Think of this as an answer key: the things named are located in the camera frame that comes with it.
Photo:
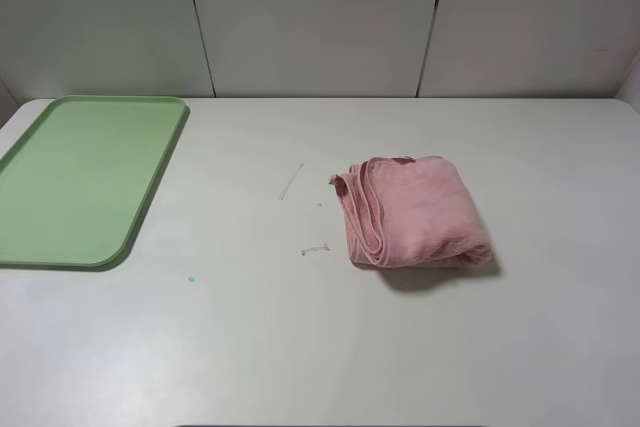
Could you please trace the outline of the pink terry towel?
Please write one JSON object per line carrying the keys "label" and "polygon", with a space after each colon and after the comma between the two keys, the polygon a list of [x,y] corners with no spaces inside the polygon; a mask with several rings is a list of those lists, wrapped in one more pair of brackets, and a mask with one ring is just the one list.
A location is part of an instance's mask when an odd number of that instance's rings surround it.
{"label": "pink terry towel", "polygon": [[374,157],[329,183],[356,265],[470,269],[492,257],[473,199],[455,166],[442,157]]}

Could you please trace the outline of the green plastic tray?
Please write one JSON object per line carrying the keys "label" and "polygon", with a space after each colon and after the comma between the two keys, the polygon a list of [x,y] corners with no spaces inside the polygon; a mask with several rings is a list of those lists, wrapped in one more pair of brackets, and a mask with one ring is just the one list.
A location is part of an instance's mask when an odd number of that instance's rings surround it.
{"label": "green plastic tray", "polygon": [[1,158],[1,266],[104,272],[129,254],[189,117],[176,97],[65,96]]}

